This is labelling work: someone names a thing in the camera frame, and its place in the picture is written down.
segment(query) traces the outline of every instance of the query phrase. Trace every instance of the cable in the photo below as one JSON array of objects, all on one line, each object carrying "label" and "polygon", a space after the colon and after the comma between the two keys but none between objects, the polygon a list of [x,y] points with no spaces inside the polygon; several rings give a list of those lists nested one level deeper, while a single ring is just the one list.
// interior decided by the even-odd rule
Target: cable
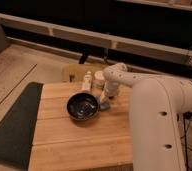
[{"label": "cable", "polygon": [[190,2],[190,5],[192,5],[192,0],[191,0],[191,2]]},{"label": "cable", "polygon": [[187,151],[187,137],[186,137],[186,119],[183,115],[183,128],[184,128],[184,142],[185,142],[185,157],[186,157],[186,170],[189,170],[189,160],[188,160],[188,151]]},{"label": "cable", "polygon": [[189,150],[189,151],[191,151],[192,152],[192,148],[191,147],[187,147],[187,149]]},{"label": "cable", "polygon": [[191,120],[189,120],[189,123],[188,123],[187,128],[186,128],[186,132],[184,132],[184,135],[181,136],[181,139],[183,139],[185,137],[185,134],[187,134],[189,127],[190,127],[190,123],[191,123]]}]

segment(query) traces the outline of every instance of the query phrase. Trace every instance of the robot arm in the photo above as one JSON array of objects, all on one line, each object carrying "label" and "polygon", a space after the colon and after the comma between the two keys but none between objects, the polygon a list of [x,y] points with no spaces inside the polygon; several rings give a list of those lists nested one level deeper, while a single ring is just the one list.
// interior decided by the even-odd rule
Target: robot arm
[{"label": "robot arm", "polygon": [[117,92],[119,84],[132,87],[129,116],[134,171],[185,171],[177,114],[192,109],[192,82],[129,73],[122,63],[107,67],[104,77],[106,96]]}]

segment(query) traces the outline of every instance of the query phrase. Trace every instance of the small object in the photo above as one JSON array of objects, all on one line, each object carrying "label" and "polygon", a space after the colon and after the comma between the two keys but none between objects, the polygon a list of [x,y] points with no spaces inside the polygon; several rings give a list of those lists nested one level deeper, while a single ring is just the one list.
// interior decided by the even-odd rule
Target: small object
[{"label": "small object", "polygon": [[90,71],[87,71],[87,73],[84,75],[81,88],[83,92],[90,92],[92,86],[92,79],[93,79],[92,73]]},{"label": "small object", "polygon": [[70,82],[73,82],[73,80],[75,79],[75,75],[70,74],[70,75],[69,75],[69,78],[70,78]]},{"label": "small object", "polygon": [[102,91],[101,93],[99,103],[100,103],[100,111],[104,111],[110,108],[109,98],[105,96],[104,91]]},{"label": "small object", "polygon": [[97,88],[103,89],[105,84],[103,71],[96,71],[94,77],[93,85]]},{"label": "small object", "polygon": [[99,103],[96,97],[88,93],[78,93],[67,103],[67,111],[72,119],[83,121],[96,115]]}]

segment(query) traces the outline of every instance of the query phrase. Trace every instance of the dark green mat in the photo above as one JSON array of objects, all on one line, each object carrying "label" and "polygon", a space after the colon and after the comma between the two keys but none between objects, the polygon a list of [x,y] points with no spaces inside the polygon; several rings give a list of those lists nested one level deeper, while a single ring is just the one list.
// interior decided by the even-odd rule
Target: dark green mat
[{"label": "dark green mat", "polygon": [[29,83],[0,122],[0,162],[28,168],[42,84]]}]

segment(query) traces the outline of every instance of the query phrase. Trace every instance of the wood grain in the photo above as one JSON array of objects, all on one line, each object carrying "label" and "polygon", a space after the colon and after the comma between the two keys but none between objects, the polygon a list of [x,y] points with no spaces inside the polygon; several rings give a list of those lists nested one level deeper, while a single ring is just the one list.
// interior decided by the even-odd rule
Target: wood grain
[{"label": "wood grain", "polygon": [[29,171],[70,171],[132,164],[130,137],[34,146]]},{"label": "wood grain", "polygon": [[[85,170],[132,164],[128,102],[121,86],[111,108],[83,122],[69,117],[68,99],[81,82],[45,84],[42,90],[29,170]],[[101,90],[92,88],[99,96]]]},{"label": "wood grain", "polygon": [[[66,108],[67,102],[69,98],[77,92],[81,92],[81,82],[45,84],[41,96],[38,119],[69,117]],[[128,111],[130,92],[131,89],[129,87],[121,86],[118,97],[110,100],[111,108],[99,113],[105,116],[110,113],[115,113],[114,111]],[[92,94],[99,97],[101,90],[92,88]]]},{"label": "wood grain", "polygon": [[128,111],[109,117],[99,115],[84,122],[70,118],[46,119],[37,121],[33,145],[129,135]]}]

